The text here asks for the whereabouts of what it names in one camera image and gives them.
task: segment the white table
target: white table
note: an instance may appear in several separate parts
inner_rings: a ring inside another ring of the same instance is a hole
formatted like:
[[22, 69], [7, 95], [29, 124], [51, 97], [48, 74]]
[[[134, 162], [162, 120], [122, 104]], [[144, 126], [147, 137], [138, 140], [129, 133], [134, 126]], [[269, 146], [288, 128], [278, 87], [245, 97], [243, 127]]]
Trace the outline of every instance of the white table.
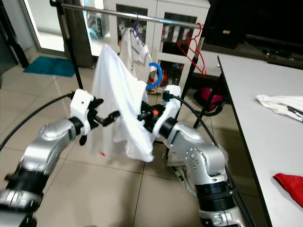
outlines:
[[303, 70], [225, 54], [219, 62], [267, 218], [274, 227], [302, 227], [303, 208], [272, 176], [303, 176], [303, 123], [275, 114], [255, 97], [303, 96]]

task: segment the red cloth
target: red cloth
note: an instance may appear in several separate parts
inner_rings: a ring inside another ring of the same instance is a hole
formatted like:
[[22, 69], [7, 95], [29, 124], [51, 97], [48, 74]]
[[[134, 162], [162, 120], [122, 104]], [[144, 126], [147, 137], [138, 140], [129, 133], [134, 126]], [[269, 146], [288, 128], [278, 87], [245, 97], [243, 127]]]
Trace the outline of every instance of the red cloth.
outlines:
[[276, 174], [273, 178], [303, 207], [303, 176]]

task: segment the red hanger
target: red hanger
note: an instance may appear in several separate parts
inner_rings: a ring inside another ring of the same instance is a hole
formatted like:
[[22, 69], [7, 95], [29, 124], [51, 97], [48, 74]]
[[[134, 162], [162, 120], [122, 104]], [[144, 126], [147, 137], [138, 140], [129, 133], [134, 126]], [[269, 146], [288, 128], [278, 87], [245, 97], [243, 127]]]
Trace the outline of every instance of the red hanger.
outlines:
[[[192, 39], [188, 39], [188, 38], [186, 37], [186, 39], [181, 39], [181, 40], [179, 40], [179, 41], [177, 42], [177, 46], [178, 46], [178, 48], [182, 51], [182, 53], [183, 53], [185, 56], [187, 56], [187, 58], [193, 63], [193, 65], [202, 73], [202, 75], [203, 75], [203, 76], [206, 76], [205, 62], [204, 62], [202, 53], [201, 53], [201, 51], [200, 51], [199, 48], [198, 48], [198, 43], [197, 43], [197, 40], [196, 40], [196, 38], [199, 37], [200, 34], [201, 34], [202, 25], [201, 25], [200, 23], [197, 23], [197, 24], [200, 26], [200, 31], [199, 31], [199, 33], [198, 33], [194, 38], [192, 38]], [[191, 41], [193, 41], [193, 40], [194, 40], [195, 43], [196, 43], [196, 49], [195, 49], [195, 50], [193, 50], [193, 49], [191, 49], [191, 48], [189, 47]], [[202, 68], [202, 69], [200, 69], [200, 68], [199, 68], [199, 67], [190, 59], [190, 57], [188, 56], [188, 54], [182, 49], [182, 47], [181, 47], [181, 44], [182, 44], [182, 43], [186, 43], [188, 49], [191, 50], [192, 52], [194, 52], [194, 53], [199, 52], [199, 55], [200, 55], [200, 57], [201, 57], [201, 59], [202, 59], [202, 63], [203, 63], [203, 68]]]

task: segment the black wire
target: black wire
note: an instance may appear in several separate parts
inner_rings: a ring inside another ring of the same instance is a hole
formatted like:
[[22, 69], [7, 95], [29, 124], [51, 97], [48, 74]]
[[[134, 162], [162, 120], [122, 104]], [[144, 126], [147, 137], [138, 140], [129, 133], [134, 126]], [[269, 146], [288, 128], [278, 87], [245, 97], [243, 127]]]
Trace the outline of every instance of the black wire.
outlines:
[[36, 115], [38, 112], [40, 112], [41, 110], [43, 110], [44, 108], [48, 107], [49, 105], [65, 98], [65, 97], [72, 97], [74, 94], [74, 92], [63, 95], [59, 98], [56, 98], [50, 102], [48, 102], [47, 104], [41, 106], [39, 109], [33, 111], [29, 116], [27, 116], [22, 122], [20, 122], [9, 134], [8, 136], [4, 139], [4, 141], [0, 144], [0, 152], [1, 150], [4, 148], [4, 145], [8, 142], [8, 140], [14, 135], [14, 133], [22, 126], [24, 125], [30, 118], [32, 118], [34, 115]]
[[[178, 97], [178, 96], [174, 96], [174, 95], [167, 95], [170, 98], [174, 98], [179, 100], [180, 102], [182, 102], [184, 105], [186, 105], [187, 108], [189, 108], [191, 110], [191, 112], [196, 116], [196, 118], [200, 121], [200, 123], [202, 124], [202, 126], [204, 127], [205, 131], [207, 132], [208, 136], [210, 137], [210, 139], [212, 140], [212, 142], [214, 143], [215, 146], [219, 147], [218, 143], [216, 142], [214, 136], [211, 134], [211, 132], [209, 131], [208, 127], [205, 125], [204, 121], [202, 120], [202, 118], [197, 114], [197, 112], [194, 110], [193, 107], [190, 106], [190, 104], [188, 104], [186, 101], [184, 101], [182, 98]], [[235, 187], [235, 182], [232, 178], [232, 176], [230, 175], [227, 166], [225, 165], [225, 172], [227, 175], [227, 180], [229, 183], [229, 187], [231, 190], [233, 190], [234, 192], [234, 199], [236, 200], [242, 214], [244, 215], [244, 218], [246, 219], [246, 221], [248, 222], [249, 226], [251, 227], [257, 227], [256, 223], [250, 213], [250, 210], [248, 209], [246, 203], [244, 202], [241, 194], [238, 192], [238, 190]]]

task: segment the blue mat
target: blue mat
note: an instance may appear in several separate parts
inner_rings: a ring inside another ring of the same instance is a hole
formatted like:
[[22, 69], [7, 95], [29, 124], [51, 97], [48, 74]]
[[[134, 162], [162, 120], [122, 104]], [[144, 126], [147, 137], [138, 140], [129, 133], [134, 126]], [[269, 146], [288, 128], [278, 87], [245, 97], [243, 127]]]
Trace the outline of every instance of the blue mat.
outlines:
[[69, 60], [49, 57], [38, 57], [23, 72], [62, 77], [72, 77], [75, 73]]

